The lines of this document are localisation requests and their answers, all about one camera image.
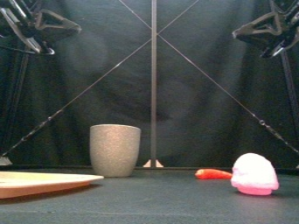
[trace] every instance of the wooden plate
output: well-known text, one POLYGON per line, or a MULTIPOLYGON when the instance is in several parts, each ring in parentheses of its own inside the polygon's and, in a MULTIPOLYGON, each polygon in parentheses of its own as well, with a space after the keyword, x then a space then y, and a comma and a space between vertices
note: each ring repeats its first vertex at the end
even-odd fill
POLYGON ((0 199, 90 185, 97 175, 0 171, 0 199))

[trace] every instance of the orange object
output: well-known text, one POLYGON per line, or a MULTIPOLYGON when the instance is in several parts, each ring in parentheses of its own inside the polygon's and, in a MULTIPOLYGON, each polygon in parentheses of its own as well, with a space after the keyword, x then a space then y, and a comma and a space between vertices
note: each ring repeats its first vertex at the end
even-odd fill
POLYGON ((233 174, 216 169, 201 169, 196 173, 198 179, 232 179, 233 174))

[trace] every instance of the black table surface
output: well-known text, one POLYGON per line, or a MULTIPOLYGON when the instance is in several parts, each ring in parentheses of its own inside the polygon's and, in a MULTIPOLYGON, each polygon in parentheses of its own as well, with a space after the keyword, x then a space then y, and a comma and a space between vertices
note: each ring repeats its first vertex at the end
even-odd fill
MULTIPOLYGON (((91 169, 22 172, 94 174, 91 169)), ((14 199, 0 199, 0 221, 10 223, 212 223, 298 224, 299 176, 278 174, 269 196, 244 194, 230 180, 200 180, 192 170, 134 171, 91 185, 14 199)))

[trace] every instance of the pink toy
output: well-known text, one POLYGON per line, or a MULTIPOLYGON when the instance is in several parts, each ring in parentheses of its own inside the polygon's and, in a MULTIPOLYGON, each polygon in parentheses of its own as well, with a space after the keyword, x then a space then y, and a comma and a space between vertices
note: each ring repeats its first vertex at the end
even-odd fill
POLYGON ((278 189, 280 183, 270 161, 256 153, 241 156, 234 164, 232 184, 242 193, 272 194, 273 190, 278 189))

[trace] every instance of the gray cup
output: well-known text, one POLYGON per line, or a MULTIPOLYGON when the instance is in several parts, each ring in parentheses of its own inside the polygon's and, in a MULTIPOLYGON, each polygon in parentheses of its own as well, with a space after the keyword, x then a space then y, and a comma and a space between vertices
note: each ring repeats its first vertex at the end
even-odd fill
POLYGON ((105 177, 129 177, 137 167, 142 130, 121 124, 90 128, 90 160, 94 171, 105 177))

